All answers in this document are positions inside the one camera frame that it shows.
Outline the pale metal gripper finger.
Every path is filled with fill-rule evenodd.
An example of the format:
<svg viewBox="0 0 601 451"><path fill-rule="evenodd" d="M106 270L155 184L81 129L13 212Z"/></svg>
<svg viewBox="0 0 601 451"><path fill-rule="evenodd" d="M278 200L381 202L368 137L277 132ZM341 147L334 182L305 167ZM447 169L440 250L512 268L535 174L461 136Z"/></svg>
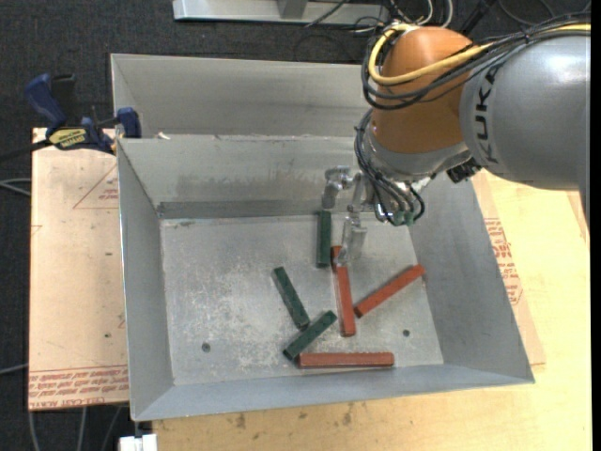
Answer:
<svg viewBox="0 0 601 451"><path fill-rule="evenodd" d="M359 259L366 238L367 228L362 225L361 218L348 216L343 226L341 250L338 255L339 262L351 262Z"/></svg>
<svg viewBox="0 0 601 451"><path fill-rule="evenodd" d="M323 209L333 209L338 194L353 185L350 167L337 165L325 171L326 184L321 197Z"/></svg>

